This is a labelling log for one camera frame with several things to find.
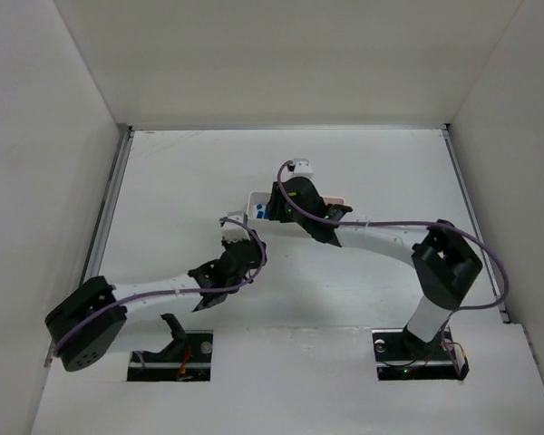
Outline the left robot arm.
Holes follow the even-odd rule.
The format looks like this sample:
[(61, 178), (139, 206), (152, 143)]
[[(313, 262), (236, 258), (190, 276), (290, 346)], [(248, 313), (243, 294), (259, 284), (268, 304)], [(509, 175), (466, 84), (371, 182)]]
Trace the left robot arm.
[(181, 318), (224, 303), (267, 262), (261, 241), (222, 246), (219, 258), (164, 281), (113, 285), (102, 275), (89, 278), (44, 319), (54, 357), (68, 372), (84, 370), (106, 353), (135, 353), (141, 364), (175, 360), (189, 345)]

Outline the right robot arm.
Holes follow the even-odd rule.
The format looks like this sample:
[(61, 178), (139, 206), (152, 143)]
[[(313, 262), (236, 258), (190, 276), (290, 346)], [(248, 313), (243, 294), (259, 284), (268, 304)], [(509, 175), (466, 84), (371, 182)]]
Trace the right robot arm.
[(480, 258), (449, 222), (424, 228), (370, 227), (352, 212), (326, 203), (305, 177), (275, 181), (267, 203), (269, 220), (295, 223), (319, 243), (366, 250), (411, 267), (423, 296), (403, 332), (410, 340), (431, 343), (481, 272)]

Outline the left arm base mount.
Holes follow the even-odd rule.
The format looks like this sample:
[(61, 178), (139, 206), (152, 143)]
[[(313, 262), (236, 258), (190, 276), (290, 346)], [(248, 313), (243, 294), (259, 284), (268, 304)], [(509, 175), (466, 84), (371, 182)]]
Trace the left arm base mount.
[(214, 336), (212, 331), (185, 331), (174, 314), (161, 319), (170, 328), (170, 341), (158, 352), (131, 354), (127, 382), (209, 382)]

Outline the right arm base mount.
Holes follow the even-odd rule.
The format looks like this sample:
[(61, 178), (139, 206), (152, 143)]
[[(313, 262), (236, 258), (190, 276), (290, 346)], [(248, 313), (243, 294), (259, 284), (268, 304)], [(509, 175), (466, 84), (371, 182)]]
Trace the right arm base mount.
[(379, 381), (459, 381), (466, 379), (470, 364), (449, 329), (431, 343), (413, 339), (402, 329), (372, 330)]

